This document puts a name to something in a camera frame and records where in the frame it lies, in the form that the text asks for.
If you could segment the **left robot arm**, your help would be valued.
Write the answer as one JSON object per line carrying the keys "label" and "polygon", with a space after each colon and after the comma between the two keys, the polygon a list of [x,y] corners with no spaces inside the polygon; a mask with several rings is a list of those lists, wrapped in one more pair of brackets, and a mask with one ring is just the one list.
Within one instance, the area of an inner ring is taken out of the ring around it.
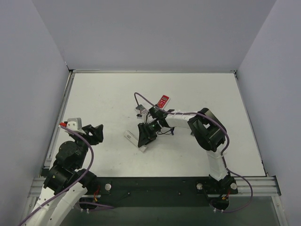
{"label": "left robot arm", "polygon": [[40,196],[21,226],[59,226],[81,196],[96,189],[97,176],[90,172],[92,163],[86,169],[82,166],[87,152],[94,154],[92,147],[103,142],[103,125],[81,126],[75,118],[59,126],[72,140],[60,145]]}

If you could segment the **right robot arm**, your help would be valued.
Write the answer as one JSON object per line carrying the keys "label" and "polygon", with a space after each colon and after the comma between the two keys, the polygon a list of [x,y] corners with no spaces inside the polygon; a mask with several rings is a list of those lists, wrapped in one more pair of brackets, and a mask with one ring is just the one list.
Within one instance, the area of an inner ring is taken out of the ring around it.
{"label": "right robot arm", "polygon": [[207,153],[209,163],[209,178],[220,193],[237,194],[237,184],[224,158],[224,152],[229,146],[229,136],[225,127],[207,108],[198,112],[165,111],[152,107],[145,116],[144,122],[138,124],[137,146],[146,146],[156,140],[163,129],[189,129],[199,146]]}

